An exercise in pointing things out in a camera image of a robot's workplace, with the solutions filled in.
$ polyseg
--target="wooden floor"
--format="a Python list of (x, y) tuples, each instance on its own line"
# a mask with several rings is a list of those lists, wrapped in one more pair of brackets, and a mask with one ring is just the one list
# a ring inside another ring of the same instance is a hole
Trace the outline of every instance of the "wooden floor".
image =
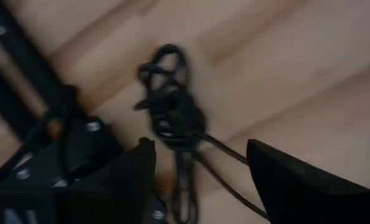
[[(136, 67), (161, 44), (187, 52), (209, 132), (245, 154), (257, 138), (370, 188), (370, 0), (6, 0), (89, 113), (128, 148), (154, 138)], [(32, 108), (45, 106), (0, 50), (0, 68)], [(0, 164), (19, 142), (0, 120)], [(262, 206), (250, 173), (209, 145), (205, 155)], [(170, 189), (171, 152), (156, 174)], [(197, 167), (200, 223), (266, 223)]]

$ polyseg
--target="black cable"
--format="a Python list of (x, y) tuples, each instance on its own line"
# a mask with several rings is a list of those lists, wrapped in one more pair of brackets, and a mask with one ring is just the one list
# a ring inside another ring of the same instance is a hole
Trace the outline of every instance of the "black cable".
[(59, 103), (43, 115), (40, 121), (29, 131), (20, 148), (0, 167), (0, 181), (11, 173), (26, 154), (32, 151), (33, 145), (45, 134), (47, 125), (53, 119), (57, 119), (62, 123), (62, 130), (57, 139), (59, 172), (62, 179), (66, 182), (71, 183), (73, 181), (74, 177), (70, 175), (66, 160), (66, 140), (70, 131), (70, 122), (77, 115), (77, 102), (73, 86), (65, 85), (64, 90), (64, 93), (60, 96), (61, 100), (59, 100)]
[[(176, 66), (166, 70), (159, 66), (165, 56), (173, 54)], [(155, 88), (157, 75), (163, 76), (163, 83)], [(176, 161), (176, 181), (172, 195), (172, 213), (176, 223), (193, 224), (198, 219), (198, 204), (194, 188), (194, 164), (198, 161), (230, 194), (257, 214), (268, 219), (267, 214), (243, 198), (226, 183), (197, 151), (201, 140), (248, 165), (246, 158), (206, 134), (206, 119), (187, 91), (190, 82), (190, 69), (181, 49), (173, 44), (160, 47), (149, 63), (140, 65), (138, 79), (145, 86), (146, 98), (136, 106), (136, 110), (148, 110), (151, 128), (155, 135), (174, 151)], [(182, 219), (182, 193), (187, 193), (187, 218)]]

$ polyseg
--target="screw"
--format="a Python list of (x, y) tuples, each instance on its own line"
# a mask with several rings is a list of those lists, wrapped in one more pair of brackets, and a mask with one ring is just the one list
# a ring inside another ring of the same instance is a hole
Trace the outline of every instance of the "screw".
[(86, 125), (86, 127), (87, 127), (87, 130), (89, 130), (89, 131), (92, 131), (92, 132), (94, 132), (94, 131), (98, 131), (98, 130), (100, 129), (100, 123), (98, 123), (98, 122), (96, 122), (96, 121), (94, 121), (94, 122), (89, 122), (89, 123)]
[(24, 180), (30, 177), (30, 172), (28, 169), (20, 170), (16, 173), (16, 178), (19, 180)]
[(162, 220), (164, 218), (164, 213), (162, 211), (160, 211), (160, 210), (155, 210), (153, 212), (153, 218), (155, 220)]

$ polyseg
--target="black equipment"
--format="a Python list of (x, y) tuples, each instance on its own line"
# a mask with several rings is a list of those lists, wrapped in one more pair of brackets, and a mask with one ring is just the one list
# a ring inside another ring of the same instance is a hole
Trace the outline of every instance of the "black equipment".
[[(0, 44), (49, 107), (36, 118), (0, 74), (0, 115), (22, 141), (0, 167), (0, 224), (166, 223), (166, 205), (154, 189), (154, 142), (141, 138), (138, 146), (125, 152), (102, 120), (81, 109), (75, 87), (62, 84), (1, 1)], [(159, 66), (169, 54), (177, 59), (174, 70)], [(159, 74), (165, 80), (153, 88)], [(246, 158), (206, 134), (206, 118), (187, 90), (190, 68), (177, 46), (158, 49), (150, 63), (140, 66), (138, 78), (146, 87), (146, 99), (135, 109), (148, 110), (152, 130), (175, 154), (171, 208), (177, 223), (197, 223), (193, 160), (270, 223), (370, 222), (369, 189), (257, 140), (249, 141)], [(56, 139), (46, 131), (53, 119), (62, 127)], [(197, 152), (201, 140), (250, 167), (266, 212), (214, 171)], [(18, 165), (26, 154), (32, 157)], [(185, 221), (182, 192), (189, 195)]]

